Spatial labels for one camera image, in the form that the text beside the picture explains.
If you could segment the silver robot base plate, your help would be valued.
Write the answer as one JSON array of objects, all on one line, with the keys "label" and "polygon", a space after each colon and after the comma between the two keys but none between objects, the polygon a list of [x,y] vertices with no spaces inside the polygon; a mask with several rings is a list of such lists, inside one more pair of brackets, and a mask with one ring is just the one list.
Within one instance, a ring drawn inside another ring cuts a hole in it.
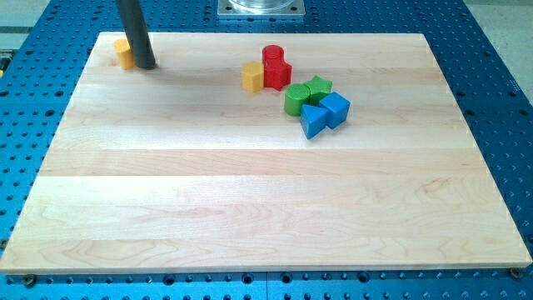
[{"label": "silver robot base plate", "polygon": [[217,14],[224,17],[300,17],[306,14],[303,0],[217,0]]}]

